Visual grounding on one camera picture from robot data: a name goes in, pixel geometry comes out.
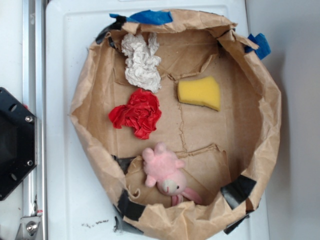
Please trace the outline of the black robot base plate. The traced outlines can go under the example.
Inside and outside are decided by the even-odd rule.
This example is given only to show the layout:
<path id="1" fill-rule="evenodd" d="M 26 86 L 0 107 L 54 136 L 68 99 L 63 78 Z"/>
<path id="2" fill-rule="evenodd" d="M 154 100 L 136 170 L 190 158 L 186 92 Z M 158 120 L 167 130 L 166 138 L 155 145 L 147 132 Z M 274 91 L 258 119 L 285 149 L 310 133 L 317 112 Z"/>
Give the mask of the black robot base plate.
<path id="1" fill-rule="evenodd" d="M 0 200 L 4 201 L 36 166 L 36 117 L 0 88 Z"/>

